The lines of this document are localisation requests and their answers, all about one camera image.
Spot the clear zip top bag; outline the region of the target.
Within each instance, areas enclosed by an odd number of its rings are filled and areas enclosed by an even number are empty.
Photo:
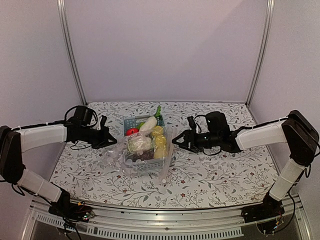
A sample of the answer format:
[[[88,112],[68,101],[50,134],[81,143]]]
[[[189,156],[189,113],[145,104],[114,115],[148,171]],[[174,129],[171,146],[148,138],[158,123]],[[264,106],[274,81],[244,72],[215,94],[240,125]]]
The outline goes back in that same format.
[[[175,128],[155,126],[151,130],[124,136],[105,150],[102,162],[129,177],[155,174],[160,184],[167,184],[173,160]]]

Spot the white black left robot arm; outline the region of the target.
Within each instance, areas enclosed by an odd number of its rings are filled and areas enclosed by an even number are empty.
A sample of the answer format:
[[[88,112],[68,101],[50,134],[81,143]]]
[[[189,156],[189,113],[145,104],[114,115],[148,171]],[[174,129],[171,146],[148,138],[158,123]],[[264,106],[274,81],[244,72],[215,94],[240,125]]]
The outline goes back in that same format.
[[[54,122],[16,128],[3,125],[0,128],[0,175],[3,181],[41,197],[63,217],[70,217],[75,211],[70,193],[27,169],[23,154],[68,142],[84,142],[96,150],[117,143],[105,125],[105,115],[98,117],[93,109],[84,105],[76,105],[70,111],[73,116],[65,114],[62,120]]]

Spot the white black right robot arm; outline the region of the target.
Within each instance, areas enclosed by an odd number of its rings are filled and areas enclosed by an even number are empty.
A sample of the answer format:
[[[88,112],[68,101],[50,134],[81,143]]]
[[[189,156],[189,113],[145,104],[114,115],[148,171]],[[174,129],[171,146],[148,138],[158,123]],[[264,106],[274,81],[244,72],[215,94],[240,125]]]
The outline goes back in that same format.
[[[171,142],[196,154],[213,147],[231,154],[262,146],[270,149],[277,146],[279,150],[285,151],[279,154],[286,157],[283,167],[262,203],[241,210],[242,217],[248,222],[283,214],[282,200],[290,194],[292,187],[320,154],[320,135],[317,130],[298,110],[292,110],[287,116],[276,120],[254,126],[241,126],[235,130],[231,130],[222,112],[210,112],[204,118],[206,132],[201,132],[195,117],[189,116],[189,128]]]

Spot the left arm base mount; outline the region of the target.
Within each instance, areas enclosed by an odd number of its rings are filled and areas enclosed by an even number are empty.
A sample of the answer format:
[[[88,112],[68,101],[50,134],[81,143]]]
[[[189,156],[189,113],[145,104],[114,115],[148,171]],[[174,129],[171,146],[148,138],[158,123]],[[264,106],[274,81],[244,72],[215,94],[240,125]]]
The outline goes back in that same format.
[[[48,212],[74,222],[88,222],[95,216],[93,208],[86,205],[85,201],[77,203],[70,201],[52,202]]]

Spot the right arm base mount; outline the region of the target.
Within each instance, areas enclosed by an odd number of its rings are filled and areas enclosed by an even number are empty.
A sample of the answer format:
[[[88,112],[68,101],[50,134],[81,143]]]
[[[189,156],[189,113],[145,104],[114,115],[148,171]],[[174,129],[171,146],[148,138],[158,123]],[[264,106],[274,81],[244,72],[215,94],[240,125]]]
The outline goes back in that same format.
[[[285,210],[282,205],[276,209],[263,203],[243,207],[241,216],[245,223],[256,223],[258,231],[263,235],[274,234],[283,220]]]

